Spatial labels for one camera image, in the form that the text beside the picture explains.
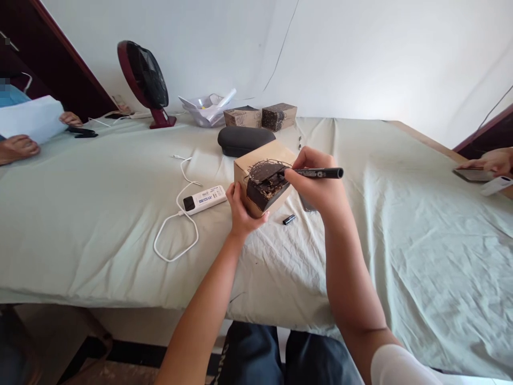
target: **dark pants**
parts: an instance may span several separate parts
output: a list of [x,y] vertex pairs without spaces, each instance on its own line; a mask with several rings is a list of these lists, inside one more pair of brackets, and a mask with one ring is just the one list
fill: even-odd
[[361,384],[343,343],[292,331],[282,370],[276,327],[235,321],[217,370],[213,385]]

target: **person's arm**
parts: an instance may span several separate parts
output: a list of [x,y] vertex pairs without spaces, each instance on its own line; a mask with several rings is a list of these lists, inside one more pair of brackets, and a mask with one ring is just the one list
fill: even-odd
[[457,168],[482,167],[485,171],[494,171],[494,177],[506,175],[513,167],[513,147],[489,151],[481,159],[471,159],[460,164]]
[[221,329],[247,236],[269,218],[251,218],[240,200],[240,185],[226,192],[232,229],[221,251],[185,309],[167,348],[156,385],[204,384],[212,347]]
[[[304,147],[292,168],[336,167],[332,156]],[[326,241],[328,299],[356,366],[371,384],[376,350],[399,341],[387,327],[383,307],[363,259],[356,224],[340,180],[305,178],[293,170],[285,178],[321,214]]]

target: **black clip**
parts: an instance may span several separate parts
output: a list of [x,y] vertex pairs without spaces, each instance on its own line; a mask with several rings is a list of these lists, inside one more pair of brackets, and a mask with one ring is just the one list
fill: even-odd
[[95,133],[93,130],[89,130],[87,128],[77,128],[77,127],[68,126],[66,131],[71,132],[73,134],[79,134],[79,135],[75,136],[75,138],[77,138],[77,139],[98,136],[98,134]]

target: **phone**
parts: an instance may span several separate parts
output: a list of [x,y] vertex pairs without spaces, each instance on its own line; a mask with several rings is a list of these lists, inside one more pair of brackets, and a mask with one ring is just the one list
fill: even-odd
[[303,195],[299,194],[299,199],[301,199],[303,210],[305,210],[306,212],[317,211],[315,207],[308,203],[308,201],[303,197]]
[[470,183],[486,183],[494,179],[493,173],[484,171],[482,168],[454,169],[453,173]]
[[127,114],[118,114],[118,113],[112,113],[110,115],[107,115],[106,118],[109,118],[109,119],[121,119],[121,118],[124,118],[124,117],[127,117],[129,115]]

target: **wrinkled sheet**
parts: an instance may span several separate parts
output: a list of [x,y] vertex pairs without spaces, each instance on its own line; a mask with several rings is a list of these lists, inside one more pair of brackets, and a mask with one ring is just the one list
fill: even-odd
[[[189,179],[228,187],[233,158],[218,129],[148,130],[147,122],[64,133],[33,159],[0,168],[0,302],[183,309],[227,235],[228,203],[194,216],[199,242],[175,263],[152,250]],[[513,205],[483,197],[451,173],[455,163],[382,121],[298,118],[277,138],[333,154],[363,253],[393,333],[422,363],[513,377]],[[187,195],[200,192],[192,186]],[[297,219],[288,226],[282,220]],[[294,191],[240,258],[227,317],[340,337],[325,286],[324,229]],[[159,249],[195,237],[173,218]]]

